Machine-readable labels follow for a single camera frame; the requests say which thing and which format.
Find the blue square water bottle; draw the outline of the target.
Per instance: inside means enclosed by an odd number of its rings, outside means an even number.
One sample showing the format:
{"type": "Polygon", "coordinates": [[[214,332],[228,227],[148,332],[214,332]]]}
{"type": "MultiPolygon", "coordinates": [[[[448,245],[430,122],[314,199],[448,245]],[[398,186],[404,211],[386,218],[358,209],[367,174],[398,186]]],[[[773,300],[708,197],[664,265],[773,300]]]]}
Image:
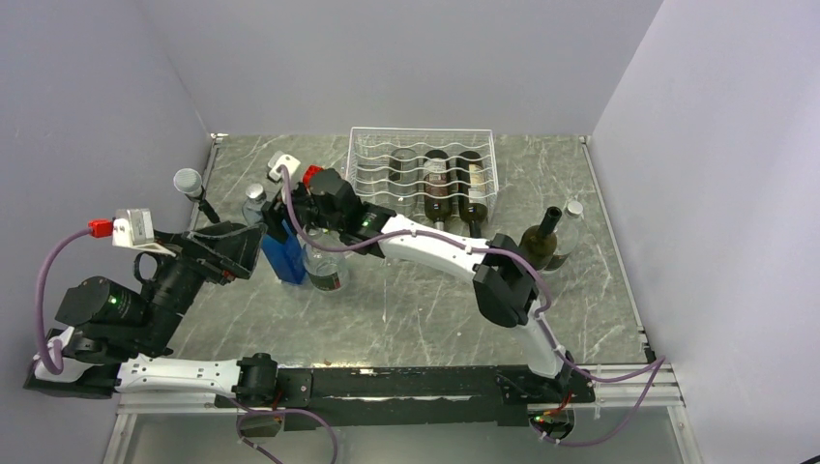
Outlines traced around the blue square water bottle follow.
{"type": "Polygon", "coordinates": [[[307,271],[302,258],[302,248],[287,221],[282,217],[265,219],[263,206],[267,193],[261,184],[246,188],[242,214],[248,225],[265,224],[267,233],[262,239],[261,250],[276,276],[284,283],[300,285],[307,271]]]}

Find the clear glass wine bottle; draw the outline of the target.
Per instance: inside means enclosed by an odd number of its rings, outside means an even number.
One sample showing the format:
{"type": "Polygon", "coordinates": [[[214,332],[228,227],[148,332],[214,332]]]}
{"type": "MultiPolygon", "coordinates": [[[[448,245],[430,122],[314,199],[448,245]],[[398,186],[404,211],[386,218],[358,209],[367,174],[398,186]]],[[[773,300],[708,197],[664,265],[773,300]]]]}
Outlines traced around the clear glass wine bottle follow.
{"type": "Polygon", "coordinates": [[[390,154],[388,190],[392,208],[399,214],[411,216],[417,205],[419,158],[409,148],[398,148],[390,154]]]}

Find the dark green wine bottle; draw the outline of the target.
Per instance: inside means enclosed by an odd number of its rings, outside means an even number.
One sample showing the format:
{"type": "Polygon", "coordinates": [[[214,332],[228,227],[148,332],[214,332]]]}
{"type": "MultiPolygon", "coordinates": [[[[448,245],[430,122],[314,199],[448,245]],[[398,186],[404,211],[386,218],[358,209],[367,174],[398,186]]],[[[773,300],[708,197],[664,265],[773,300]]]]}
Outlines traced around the dark green wine bottle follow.
{"type": "Polygon", "coordinates": [[[423,159],[423,188],[425,216],[440,231],[446,230],[446,221],[453,214],[451,169],[448,155],[442,150],[431,150],[423,159]]]}
{"type": "Polygon", "coordinates": [[[489,214],[488,174],[481,155],[464,151],[455,159],[458,214],[467,224],[469,236],[480,238],[489,214]]]}

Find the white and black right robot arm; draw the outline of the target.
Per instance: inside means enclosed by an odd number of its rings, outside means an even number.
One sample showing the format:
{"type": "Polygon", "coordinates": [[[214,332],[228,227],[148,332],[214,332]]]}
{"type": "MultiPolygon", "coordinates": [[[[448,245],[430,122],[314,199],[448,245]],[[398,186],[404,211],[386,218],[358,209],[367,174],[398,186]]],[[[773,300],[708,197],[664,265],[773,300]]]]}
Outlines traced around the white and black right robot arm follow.
{"type": "Polygon", "coordinates": [[[510,237],[466,238],[422,225],[363,201],[334,169],[321,169],[304,184],[294,169],[279,163],[269,177],[281,187],[263,211],[267,224],[286,223],[313,246],[318,243],[309,231],[328,230],[340,240],[329,252],[413,262],[470,282],[483,318],[513,331],[535,374],[536,394],[557,401],[570,390],[568,351],[545,320],[549,289],[510,237]]]}

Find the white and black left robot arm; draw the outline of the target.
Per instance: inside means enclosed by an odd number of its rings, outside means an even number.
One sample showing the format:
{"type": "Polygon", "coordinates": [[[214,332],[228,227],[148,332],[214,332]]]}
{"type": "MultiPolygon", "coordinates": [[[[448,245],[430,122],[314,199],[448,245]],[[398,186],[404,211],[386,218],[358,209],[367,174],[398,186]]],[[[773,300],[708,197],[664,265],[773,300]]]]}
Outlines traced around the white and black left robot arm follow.
{"type": "Polygon", "coordinates": [[[133,272],[140,291],[99,275],[66,291],[56,312],[65,328],[44,338],[23,387],[55,397],[177,391],[273,404],[278,364],[270,355],[197,362],[173,358],[168,346],[205,283],[250,278],[265,234],[263,225],[236,222],[154,232],[138,254],[155,261],[154,274],[133,272]]]}

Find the clear round glass bottle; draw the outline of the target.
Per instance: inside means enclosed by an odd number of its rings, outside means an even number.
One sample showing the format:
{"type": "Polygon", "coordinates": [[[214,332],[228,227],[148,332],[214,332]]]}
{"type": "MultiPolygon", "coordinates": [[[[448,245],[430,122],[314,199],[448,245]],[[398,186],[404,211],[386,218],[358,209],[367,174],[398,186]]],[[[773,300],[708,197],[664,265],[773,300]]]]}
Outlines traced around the clear round glass bottle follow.
{"type": "Polygon", "coordinates": [[[331,252],[328,248],[338,248],[341,244],[328,231],[312,228],[307,232],[313,242],[320,247],[304,243],[303,261],[311,284],[318,290],[337,292],[349,286],[350,274],[345,256],[341,252],[331,252]]]}

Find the red toy block car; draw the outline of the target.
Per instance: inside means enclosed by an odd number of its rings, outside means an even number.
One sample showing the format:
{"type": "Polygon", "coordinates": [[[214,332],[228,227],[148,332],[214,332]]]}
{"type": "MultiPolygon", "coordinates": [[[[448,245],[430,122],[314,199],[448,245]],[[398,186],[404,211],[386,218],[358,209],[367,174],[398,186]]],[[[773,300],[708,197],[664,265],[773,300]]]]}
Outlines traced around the red toy block car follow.
{"type": "Polygon", "coordinates": [[[305,173],[304,173],[303,177],[302,177],[302,183],[303,183],[303,184],[305,185],[305,187],[308,189],[308,188],[310,187],[310,183],[311,183],[311,181],[312,181],[313,177],[314,177],[317,173],[319,173],[319,172],[321,172],[321,171],[324,171],[324,170],[325,170],[325,168],[324,168],[324,167],[322,167],[322,166],[315,165],[315,164],[311,164],[311,165],[309,165],[309,166],[307,167],[307,169],[306,169],[306,171],[305,171],[305,173]]]}

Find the grey microphone on stand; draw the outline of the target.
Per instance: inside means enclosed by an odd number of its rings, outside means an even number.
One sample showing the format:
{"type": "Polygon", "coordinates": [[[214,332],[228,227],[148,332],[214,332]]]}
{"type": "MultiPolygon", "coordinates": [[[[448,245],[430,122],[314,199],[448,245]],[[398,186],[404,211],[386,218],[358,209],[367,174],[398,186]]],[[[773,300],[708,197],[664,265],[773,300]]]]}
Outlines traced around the grey microphone on stand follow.
{"type": "Polygon", "coordinates": [[[206,189],[198,171],[192,168],[179,169],[173,176],[173,185],[195,204],[197,210],[211,223],[220,223],[220,216],[206,199],[206,189]]]}

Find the small silver cap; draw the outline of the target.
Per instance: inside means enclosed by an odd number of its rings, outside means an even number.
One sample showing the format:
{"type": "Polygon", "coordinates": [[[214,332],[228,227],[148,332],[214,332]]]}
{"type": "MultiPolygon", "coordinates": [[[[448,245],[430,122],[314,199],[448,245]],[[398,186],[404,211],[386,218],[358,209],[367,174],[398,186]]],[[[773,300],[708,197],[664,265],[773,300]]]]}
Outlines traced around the small silver cap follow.
{"type": "Polygon", "coordinates": [[[578,219],[583,216],[584,207],[577,200],[571,200],[567,203],[564,209],[564,214],[570,219],[578,219]]]}

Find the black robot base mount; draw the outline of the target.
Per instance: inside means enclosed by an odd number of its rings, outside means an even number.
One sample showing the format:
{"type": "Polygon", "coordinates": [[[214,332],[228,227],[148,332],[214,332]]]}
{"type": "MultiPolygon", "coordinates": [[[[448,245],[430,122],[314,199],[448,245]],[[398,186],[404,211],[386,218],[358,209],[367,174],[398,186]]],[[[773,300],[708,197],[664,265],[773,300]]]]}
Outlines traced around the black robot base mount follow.
{"type": "Polygon", "coordinates": [[[525,365],[289,368],[258,357],[239,362],[234,397],[249,408],[284,411],[287,431],[332,426],[493,422],[526,426],[554,406],[592,403],[591,382],[565,367],[546,379],[525,365]]]}

